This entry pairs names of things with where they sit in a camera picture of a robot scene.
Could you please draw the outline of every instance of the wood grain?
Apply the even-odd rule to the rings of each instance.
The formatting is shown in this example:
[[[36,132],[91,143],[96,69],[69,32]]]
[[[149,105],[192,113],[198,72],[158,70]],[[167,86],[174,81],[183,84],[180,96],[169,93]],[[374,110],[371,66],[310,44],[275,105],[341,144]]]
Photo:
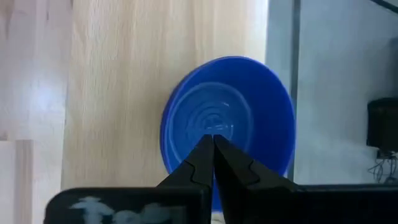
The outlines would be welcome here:
[[[75,1],[62,187],[152,186],[162,110],[190,70],[264,62],[265,0]]]
[[[0,139],[33,140],[35,224],[60,190],[71,29],[69,1],[0,1]]]
[[[0,141],[0,222],[32,223],[33,143]]]

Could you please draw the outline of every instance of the plastic bowl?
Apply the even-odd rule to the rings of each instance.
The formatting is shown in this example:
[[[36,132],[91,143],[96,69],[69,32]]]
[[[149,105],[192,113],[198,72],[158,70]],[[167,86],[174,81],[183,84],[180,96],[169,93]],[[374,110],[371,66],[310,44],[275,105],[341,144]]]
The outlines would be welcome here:
[[[178,167],[204,134],[222,134],[284,175],[295,143],[289,94],[273,72],[255,60],[212,60],[177,85],[164,109],[160,150],[167,172]],[[216,185],[213,210],[221,210]]]

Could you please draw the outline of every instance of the sticker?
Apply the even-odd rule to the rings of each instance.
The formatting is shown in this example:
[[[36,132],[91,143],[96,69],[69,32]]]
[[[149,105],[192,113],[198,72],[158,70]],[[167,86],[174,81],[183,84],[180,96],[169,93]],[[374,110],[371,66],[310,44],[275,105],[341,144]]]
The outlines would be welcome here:
[[[104,224],[105,216],[112,216],[112,224],[163,223],[171,219],[170,211],[176,209],[176,207],[161,207],[159,203],[150,203],[139,213],[130,210],[116,212],[100,200],[91,196],[80,198],[79,202],[71,205],[69,209],[84,210],[85,224]]]

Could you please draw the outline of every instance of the gray surface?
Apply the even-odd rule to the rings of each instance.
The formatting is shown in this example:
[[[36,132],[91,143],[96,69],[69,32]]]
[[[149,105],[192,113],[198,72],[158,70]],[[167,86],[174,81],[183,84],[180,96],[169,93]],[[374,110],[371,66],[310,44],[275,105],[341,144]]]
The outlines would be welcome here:
[[[396,96],[396,37],[398,16],[371,1],[302,0],[296,183],[374,182],[366,105]]]
[[[292,73],[293,0],[269,0],[266,65],[287,91]]]

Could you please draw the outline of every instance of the cable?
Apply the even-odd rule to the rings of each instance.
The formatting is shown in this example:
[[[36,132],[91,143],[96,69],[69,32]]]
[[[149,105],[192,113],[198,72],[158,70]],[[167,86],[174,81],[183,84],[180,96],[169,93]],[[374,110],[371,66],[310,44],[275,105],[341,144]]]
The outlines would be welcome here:
[[[381,179],[383,176],[387,176],[387,179],[394,176],[394,174],[396,173],[396,170],[397,170],[397,155],[398,155],[398,153],[391,152],[391,154],[389,156],[383,158],[382,161],[380,161],[380,162],[377,161],[377,158],[375,159],[376,165],[369,168],[368,172],[373,174],[373,178],[377,183],[381,182]],[[390,173],[389,174],[384,174],[383,165],[386,161],[390,165]]]

